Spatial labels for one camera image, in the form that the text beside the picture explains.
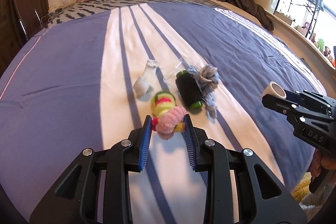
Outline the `right hand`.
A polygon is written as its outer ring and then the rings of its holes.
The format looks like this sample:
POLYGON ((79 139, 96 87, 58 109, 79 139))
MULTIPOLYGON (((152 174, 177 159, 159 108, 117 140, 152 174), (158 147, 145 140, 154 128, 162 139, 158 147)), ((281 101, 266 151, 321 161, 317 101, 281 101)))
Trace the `right hand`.
POLYGON ((315 149, 310 166, 311 180, 314 180, 321 174, 322 168, 335 170, 336 159, 330 155, 323 154, 319 149, 315 149))

